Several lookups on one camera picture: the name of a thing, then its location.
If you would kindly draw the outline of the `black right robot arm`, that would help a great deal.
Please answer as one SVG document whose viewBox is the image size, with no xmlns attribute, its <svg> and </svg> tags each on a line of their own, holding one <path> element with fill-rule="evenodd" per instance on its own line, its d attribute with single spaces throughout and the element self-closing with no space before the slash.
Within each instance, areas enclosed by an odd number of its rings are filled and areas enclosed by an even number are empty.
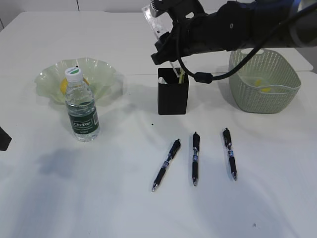
<svg viewBox="0 0 317 238">
<path fill-rule="evenodd" d="M 301 0 L 255 0 L 243 3 L 229 0 L 208 14 L 198 0 L 152 0 L 150 13 L 168 13 L 172 30 L 155 43 L 151 58 L 156 65 L 218 51 L 253 48 L 276 26 L 304 8 Z"/>
</svg>

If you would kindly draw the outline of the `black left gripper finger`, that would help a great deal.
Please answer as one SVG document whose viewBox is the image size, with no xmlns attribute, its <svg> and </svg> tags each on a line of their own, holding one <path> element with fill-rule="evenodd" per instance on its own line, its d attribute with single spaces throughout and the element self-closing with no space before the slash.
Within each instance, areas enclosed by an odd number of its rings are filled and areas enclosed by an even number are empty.
<svg viewBox="0 0 317 238">
<path fill-rule="evenodd" d="M 12 138 L 0 127 L 0 150 L 6 151 Z"/>
</svg>

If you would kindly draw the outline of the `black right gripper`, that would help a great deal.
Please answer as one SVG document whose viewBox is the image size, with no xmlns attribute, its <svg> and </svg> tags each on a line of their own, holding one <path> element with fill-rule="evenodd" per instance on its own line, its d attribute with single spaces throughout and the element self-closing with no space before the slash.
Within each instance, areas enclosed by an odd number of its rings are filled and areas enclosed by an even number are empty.
<svg viewBox="0 0 317 238">
<path fill-rule="evenodd" d="M 198 53 L 198 43 L 195 42 L 195 21 L 197 17 L 176 17 L 172 15 L 172 29 L 170 32 L 160 32 L 155 43 L 157 52 L 151 55 L 155 65 L 167 61 L 174 62 L 178 58 L 191 56 Z"/>
</svg>

